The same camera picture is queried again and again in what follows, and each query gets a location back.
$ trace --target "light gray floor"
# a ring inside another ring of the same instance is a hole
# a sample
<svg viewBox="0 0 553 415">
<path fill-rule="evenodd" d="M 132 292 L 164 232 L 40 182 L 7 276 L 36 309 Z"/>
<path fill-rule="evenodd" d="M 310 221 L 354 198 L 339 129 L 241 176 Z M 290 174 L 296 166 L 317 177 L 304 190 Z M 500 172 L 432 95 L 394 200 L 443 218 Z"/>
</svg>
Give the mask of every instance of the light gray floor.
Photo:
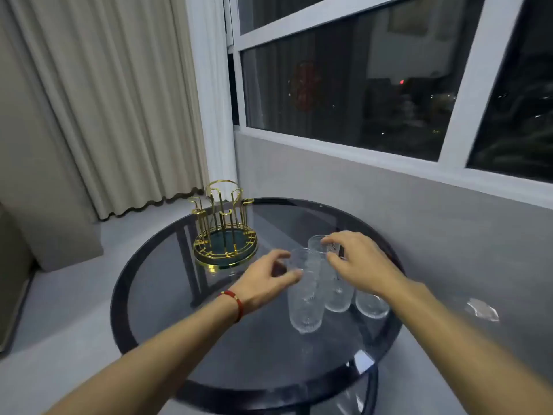
<svg viewBox="0 0 553 415">
<path fill-rule="evenodd" d="M 102 257 L 37 274 L 12 350 L 0 360 L 0 413 L 41 413 L 120 356 L 109 326 L 115 281 L 145 241 L 190 209 L 186 200 L 177 200 L 113 218 L 101 224 Z M 407 329 L 402 328 L 379 369 L 377 415 L 465 414 Z M 312 412 L 343 414 L 338 401 Z M 201 412 L 170 401 L 161 413 Z"/>
</svg>

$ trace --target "drinking glass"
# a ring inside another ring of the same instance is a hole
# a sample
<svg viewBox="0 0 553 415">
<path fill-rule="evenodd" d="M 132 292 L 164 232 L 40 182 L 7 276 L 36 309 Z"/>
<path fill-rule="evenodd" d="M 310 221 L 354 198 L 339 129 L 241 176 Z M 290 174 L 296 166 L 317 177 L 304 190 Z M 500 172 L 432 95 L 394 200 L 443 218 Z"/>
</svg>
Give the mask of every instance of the drinking glass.
<svg viewBox="0 0 553 415">
<path fill-rule="evenodd" d="M 290 252 L 288 269 L 302 269 L 298 283 L 288 287 L 290 323 L 301 334 L 321 327 L 325 311 L 325 294 L 320 277 L 321 258 L 309 249 Z"/>
<path fill-rule="evenodd" d="M 324 237 L 323 235 L 311 237 L 308 240 L 308 249 L 318 253 L 321 258 L 320 274 L 324 282 L 325 307 L 331 312 L 345 312 L 351 304 L 355 289 L 345 279 L 340 277 L 326 260 L 326 252 L 335 252 L 337 254 L 339 247 L 335 244 L 321 244 L 321 240 Z"/>
<path fill-rule="evenodd" d="M 355 305 L 361 313 L 371 319 L 382 319 L 390 311 L 390 306 L 382 298 L 359 290 L 355 293 Z"/>
</svg>

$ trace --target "forearm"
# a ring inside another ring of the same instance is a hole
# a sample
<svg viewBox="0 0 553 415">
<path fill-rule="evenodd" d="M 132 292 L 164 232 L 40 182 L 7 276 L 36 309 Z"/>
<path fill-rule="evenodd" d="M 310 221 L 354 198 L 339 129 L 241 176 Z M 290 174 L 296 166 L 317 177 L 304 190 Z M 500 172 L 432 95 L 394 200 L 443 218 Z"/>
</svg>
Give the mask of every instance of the forearm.
<svg viewBox="0 0 553 415">
<path fill-rule="evenodd" d="M 512 355 L 450 313 L 422 284 L 384 297 L 472 414 L 550 413 L 553 392 Z"/>
<path fill-rule="evenodd" d="M 232 298 L 216 298 L 101 370 L 47 414 L 157 413 L 237 314 Z"/>
</svg>

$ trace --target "round glass table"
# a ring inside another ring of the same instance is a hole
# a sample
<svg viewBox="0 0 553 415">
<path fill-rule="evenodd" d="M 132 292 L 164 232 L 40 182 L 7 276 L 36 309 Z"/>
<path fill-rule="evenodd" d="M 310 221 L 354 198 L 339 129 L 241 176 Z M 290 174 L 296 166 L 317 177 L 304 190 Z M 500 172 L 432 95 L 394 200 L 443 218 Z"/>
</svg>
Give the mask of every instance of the round glass table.
<svg viewBox="0 0 553 415">
<path fill-rule="evenodd" d="M 343 211 L 284 198 L 256 198 L 249 207 L 248 223 L 257 232 L 259 243 L 252 260 L 274 248 L 306 247 L 314 235 L 351 230 L 370 236 L 403 270 L 380 234 Z M 215 274 L 207 272 L 192 254 L 196 236 L 196 217 L 188 215 L 154 235 L 127 262 L 111 303 L 111 326 L 122 354 L 209 302 L 247 267 L 246 263 Z M 352 303 L 343 313 L 325 310 L 318 330 L 300 334 L 290 324 L 283 293 L 229 329 L 190 374 L 176 398 L 223 414 L 304 412 L 363 375 L 373 375 L 367 397 L 372 388 L 375 400 L 376 363 L 390 349 L 400 328 L 393 312 L 383 319 L 370 319 Z"/>
</svg>

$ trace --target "bracelet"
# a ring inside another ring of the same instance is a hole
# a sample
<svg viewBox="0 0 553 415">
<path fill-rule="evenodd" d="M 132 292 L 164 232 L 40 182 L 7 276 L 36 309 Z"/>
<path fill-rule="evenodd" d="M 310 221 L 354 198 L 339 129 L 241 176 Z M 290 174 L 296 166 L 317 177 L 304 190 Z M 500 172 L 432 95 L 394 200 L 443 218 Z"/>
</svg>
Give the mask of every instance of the bracelet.
<svg viewBox="0 0 553 415">
<path fill-rule="evenodd" d="M 242 319 L 242 316 L 244 314 L 244 305 L 242 304 L 242 302 L 240 301 L 238 296 L 230 290 L 222 291 L 219 295 L 229 295 L 234 300 L 236 300 L 236 303 L 238 304 L 238 319 L 236 319 L 236 321 L 234 323 L 238 323 L 240 321 L 240 319 Z"/>
</svg>

